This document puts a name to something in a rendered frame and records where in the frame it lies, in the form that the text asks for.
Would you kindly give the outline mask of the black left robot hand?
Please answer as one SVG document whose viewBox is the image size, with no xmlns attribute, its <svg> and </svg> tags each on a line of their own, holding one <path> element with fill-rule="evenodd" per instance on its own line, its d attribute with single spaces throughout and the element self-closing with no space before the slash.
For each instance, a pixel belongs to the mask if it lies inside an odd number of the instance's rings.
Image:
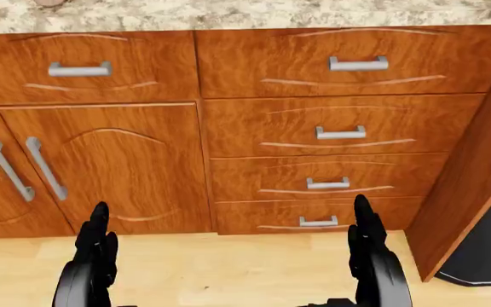
<svg viewBox="0 0 491 307">
<path fill-rule="evenodd" d="M 64 266 L 52 307 L 112 307 L 108 288 L 117 276 L 118 237 L 109 232 L 109 207 L 101 201 L 75 240 L 76 252 Z"/>
</svg>

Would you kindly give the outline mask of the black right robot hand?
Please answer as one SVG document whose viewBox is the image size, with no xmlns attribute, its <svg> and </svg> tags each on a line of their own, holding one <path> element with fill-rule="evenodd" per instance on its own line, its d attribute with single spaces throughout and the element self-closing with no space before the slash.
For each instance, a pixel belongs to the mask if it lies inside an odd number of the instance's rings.
<svg viewBox="0 0 491 307">
<path fill-rule="evenodd" d="M 387 233 L 367 197 L 354 200 L 355 224 L 349 226 L 349 267 L 357 279 L 357 307 L 413 307 L 401 263 L 385 244 Z"/>
</svg>

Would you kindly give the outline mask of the black robot body part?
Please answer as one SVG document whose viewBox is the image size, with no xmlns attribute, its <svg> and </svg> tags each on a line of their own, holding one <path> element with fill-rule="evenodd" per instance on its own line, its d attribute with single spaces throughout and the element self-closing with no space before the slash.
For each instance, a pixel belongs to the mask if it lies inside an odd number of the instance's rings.
<svg viewBox="0 0 491 307">
<path fill-rule="evenodd" d="M 348 298 L 329 298 L 324 304 L 306 304 L 298 307 L 356 307 Z"/>
</svg>

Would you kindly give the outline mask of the wooden cabinet side panel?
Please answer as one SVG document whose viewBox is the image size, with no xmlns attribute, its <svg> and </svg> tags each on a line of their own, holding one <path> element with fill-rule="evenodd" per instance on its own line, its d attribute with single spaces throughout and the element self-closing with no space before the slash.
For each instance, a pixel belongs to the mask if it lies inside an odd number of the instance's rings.
<svg viewBox="0 0 491 307">
<path fill-rule="evenodd" d="M 405 230 L 422 282 L 430 281 L 491 206 L 491 87 Z"/>
</svg>

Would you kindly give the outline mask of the wide wooden drawer front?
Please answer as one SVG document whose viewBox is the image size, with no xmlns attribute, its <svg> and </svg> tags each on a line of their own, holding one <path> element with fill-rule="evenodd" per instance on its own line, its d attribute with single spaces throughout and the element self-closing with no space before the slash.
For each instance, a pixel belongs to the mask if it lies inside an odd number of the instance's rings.
<svg viewBox="0 0 491 307">
<path fill-rule="evenodd" d="M 195 34 L 206 99 L 483 93 L 491 86 L 491 26 L 211 30 Z M 385 71 L 330 71 L 328 59 Z"/>
<path fill-rule="evenodd" d="M 111 76 L 49 76 L 49 66 L 113 66 Z M 0 35 L 0 105 L 187 101 L 199 96 L 191 32 Z"/>
</svg>

